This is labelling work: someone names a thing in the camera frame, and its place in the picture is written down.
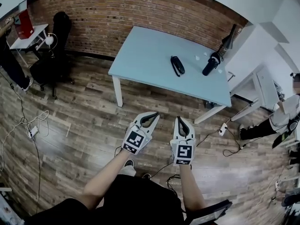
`sneaker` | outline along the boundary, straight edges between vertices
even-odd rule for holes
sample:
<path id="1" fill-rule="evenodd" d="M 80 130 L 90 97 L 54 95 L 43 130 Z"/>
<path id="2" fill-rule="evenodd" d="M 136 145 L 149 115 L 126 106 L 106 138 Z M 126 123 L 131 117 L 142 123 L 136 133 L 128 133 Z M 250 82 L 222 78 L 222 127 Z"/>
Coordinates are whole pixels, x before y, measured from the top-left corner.
<path id="1" fill-rule="evenodd" d="M 151 180 L 151 175 L 149 173 L 145 173 L 142 178 L 146 178 L 146 179 L 149 179 Z"/>
<path id="2" fill-rule="evenodd" d="M 133 160 L 128 160 L 128 161 L 125 163 L 125 166 L 124 166 L 124 167 L 126 167 L 126 166 L 133 166 L 133 167 L 135 167 L 135 163 L 134 163 Z"/>
<path id="3" fill-rule="evenodd" d="M 29 87 L 30 87 L 32 84 L 33 84 L 33 78 L 30 78 L 30 79 L 29 79 L 29 84 L 28 84 L 28 87 L 27 87 L 27 88 L 25 88 L 25 89 L 23 88 L 23 91 L 24 91 L 24 92 L 27 92 L 27 91 L 28 91 L 28 89 L 29 89 Z"/>
<path id="4" fill-rule="evenodd" d="M 240 126 L 239 126 L 239 130 L 238 130 L 238 133 L 239 133 L 239 138 L 240 138 L 240 131 L 241 131 L 243 128 L 245 128 L 245 127 L 244 127 L 244 125 L 243 125 L 243 124 L 240 124 Z"/>

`brick wall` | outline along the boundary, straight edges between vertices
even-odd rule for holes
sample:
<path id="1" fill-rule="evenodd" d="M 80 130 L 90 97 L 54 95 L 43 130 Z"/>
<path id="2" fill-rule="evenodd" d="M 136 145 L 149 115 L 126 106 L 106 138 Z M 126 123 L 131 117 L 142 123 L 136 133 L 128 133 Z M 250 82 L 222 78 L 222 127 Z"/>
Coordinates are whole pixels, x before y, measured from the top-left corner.
<path id="1" fill-rule="evenodd" d="M 155 29 L 218 49 L 234 23 L 247 20 L 214 0 L 31 0 L 33 24 L 65 11 L 73 22 L 67 49 L 116 56 L 132 26 Z"/>

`light blue tabletop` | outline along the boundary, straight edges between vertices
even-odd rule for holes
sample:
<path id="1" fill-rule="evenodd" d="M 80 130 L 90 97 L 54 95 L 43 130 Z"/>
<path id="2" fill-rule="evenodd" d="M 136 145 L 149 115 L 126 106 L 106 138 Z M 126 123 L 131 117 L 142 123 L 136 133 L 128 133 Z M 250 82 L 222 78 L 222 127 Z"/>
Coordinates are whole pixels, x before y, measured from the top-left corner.
<path id="1" fill-rule="evenodd" d="M 208 76 L 202 74 L 213 52 L 184 38 L 133 27 L 108 74 L 231 106 L 224 64 Z M 171 56 L 177 56 L 184 66 L 185 74 L 180 77 L 172 68 Z"/>

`wooden floor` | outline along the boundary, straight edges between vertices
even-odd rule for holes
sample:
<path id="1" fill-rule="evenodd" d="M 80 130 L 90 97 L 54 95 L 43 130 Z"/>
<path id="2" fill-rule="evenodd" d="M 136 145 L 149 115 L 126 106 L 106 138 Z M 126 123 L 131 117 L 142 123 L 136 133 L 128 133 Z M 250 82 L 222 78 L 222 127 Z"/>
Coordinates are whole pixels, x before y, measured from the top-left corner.
<path id="1" fill-rule="evenodd" d="M 26 60 L 32 64 L 34 58 L 27 55 Z M 152 142 L 133 157 L 138 174 L 154 174 L 171 161 L 169 141 L 173 137 L 175 117 L 182 116 L 192 122 L 206 111 L 200 99 L 129 81 L 121 81 L 124 105 L 120 108 L 116 104 L 112 79 L 107 74 L 112 62 L 86 57 L 71 57 L 71 60 L 75 65 L 71 74 L 75 85 L 60 84 L 56 89 L 57 100 L 51 97 L 50 88 L 41 92 L 36 83 L 27 93 L 16 88 L 23 99 L 28 120 L 45 110 L 50 112 L 47 119 L 49 135 L 44 136 L 47 129 L 42 122 L 40 134 L 36 137 L 42 166 L 39 211 L 79 194 L 86 182 L 113 158 L 126 128 L 137 114 L 147 111 L 161 114 Z M 0 98 L 2 142 L 13 126 L 19 123 L 22 113 L 20 100 L 2 77 Z M 197 141 L 216 131 L 246 105 L 233 98 L 232 108 L 226 108 L 195 125 Z M 246 125 L 257 124 L 268 115 L 265 110 L 258 109 L 244 117 L 243 122 Z M 229 122 L 228 125 L 237 137 L 239 123 Z M 244 224 L 251 209 L 247 224 L 281 223 L 284 208 L 279 202 L 273 202 L 269 208 L 268 204 L 277 177 L 282 172 L 283 176 L 296 174 L 297 168 L 286 168 L 286 149 L 271 149 L 274 137 L 253 142 L 231 157 L 222 155 L 224 149 L 237 149 L 228 132 L 224 137 L 218 133 L 212 134 L 196 149 L 193 173 L 207 203 L 212 205 L 225 199 L 233 202 L 227 215 L 218 220 L 219 225 Z M 25 134 L 24 125 L 17 127 L 7 138 L 3 155 L 5 167 L 1 175 L 5 185 L 13 189 L 11 199 L 26 213 L 34 214 L 38 159 L 34 143 Z M 170 165 L 153 181 L 165 186 L 167 178 L 178 171 L 177 167 Z M 173 180 L 172 185 L 181 197 L 180 180 Z"/>

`black stapler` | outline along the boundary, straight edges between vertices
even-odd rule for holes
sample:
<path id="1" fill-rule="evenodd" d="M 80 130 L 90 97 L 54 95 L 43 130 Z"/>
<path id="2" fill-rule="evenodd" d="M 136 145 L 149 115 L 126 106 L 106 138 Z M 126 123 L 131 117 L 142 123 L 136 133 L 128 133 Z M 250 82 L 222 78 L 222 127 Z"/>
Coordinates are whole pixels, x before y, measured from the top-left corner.
<path id="1" fill-rule="evenodd" d="M 180 77 L 180 75 L 185 73 L 184 67 L 182 65 L 182 63 L 180 62 L 179 58 L 176 56 L 171 56 L 171 63 L 172 63 L 172 67 L 174 69 L 174 72 L 176 73 L 176 75 L 178 77 Z"/>

